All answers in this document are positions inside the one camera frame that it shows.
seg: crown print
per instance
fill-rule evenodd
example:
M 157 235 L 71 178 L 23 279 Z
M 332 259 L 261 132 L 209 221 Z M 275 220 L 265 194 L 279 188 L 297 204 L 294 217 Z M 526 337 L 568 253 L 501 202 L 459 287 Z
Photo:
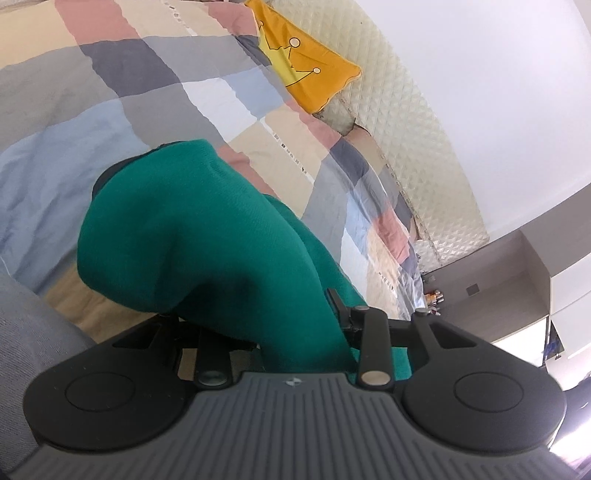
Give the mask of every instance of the crown print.
M 306 78 L 308 75 L 312 73 L 320 73 L 320 69 L 318 67 L 313 68 L 309 72 L 299 72 L 291 64 L 291 49 L 300 46 L 299 38 L 290 38 L 290 45 L 288 47 L 271 48 L 265 36 L 265 31 L 263 30 L 262 23 L 260 23 L 259 25 L 259 34 L 261 38 L 259 48 L 263 51 L 265 55 L 267 55 L 269 60 L 271 60 L 273 68 L 275 69 L 275 71 L 277 72 L 277 74 L 279 75 L 279 77 L 283 81 L 283 84 L 286 87 L 289 87 L 289 85 L 293 85 L 294 83 L 299 82 L 301 79 Z

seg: metal bolt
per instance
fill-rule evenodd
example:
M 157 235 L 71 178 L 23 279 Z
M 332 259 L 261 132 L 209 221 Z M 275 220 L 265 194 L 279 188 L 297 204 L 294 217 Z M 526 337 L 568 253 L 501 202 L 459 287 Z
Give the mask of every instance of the metal bolt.
M 217 370 L 206 370 L 197 376 L 197 380 L 206 387 L 219 387 L 228 381 L 228 377 Z
M 361 375 L 361 381 L 372 387 L 381 387 L 387 385 L 391 380 L 390 375 L 381 370 L 369 370 Z

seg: gray fabric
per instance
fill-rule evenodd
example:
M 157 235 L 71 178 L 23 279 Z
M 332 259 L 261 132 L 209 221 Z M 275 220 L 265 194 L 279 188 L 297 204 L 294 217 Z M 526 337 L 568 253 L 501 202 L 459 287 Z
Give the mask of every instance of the gray fabric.
M 75 325 L 0 269 L 0 469 L 15 468 L 37 446 L 22 412 L 29 383 L 92 345 Z

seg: yellow pillow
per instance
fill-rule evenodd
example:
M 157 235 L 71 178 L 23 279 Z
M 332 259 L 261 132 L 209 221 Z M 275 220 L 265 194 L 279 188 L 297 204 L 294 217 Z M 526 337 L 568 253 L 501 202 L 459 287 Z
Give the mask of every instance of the yellow pillow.
M 297 28 L 262 0 L 248 0 L 259 28 L 259 47 L 301 107 L 321 110 L 361 69 Z

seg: quilted headboard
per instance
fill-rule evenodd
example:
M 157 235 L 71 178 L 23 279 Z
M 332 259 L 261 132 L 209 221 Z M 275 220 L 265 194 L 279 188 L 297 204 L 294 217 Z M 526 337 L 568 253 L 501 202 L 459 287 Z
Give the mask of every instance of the quilted headboard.
M 361 66 L 319 117 L 346 135 L 375 139 L 413 211 L 421 270 L 432 271 L 489 241 L 461 165 L 437 117 L 392 46 L 355 0 L 270 0 L 302 30 Z

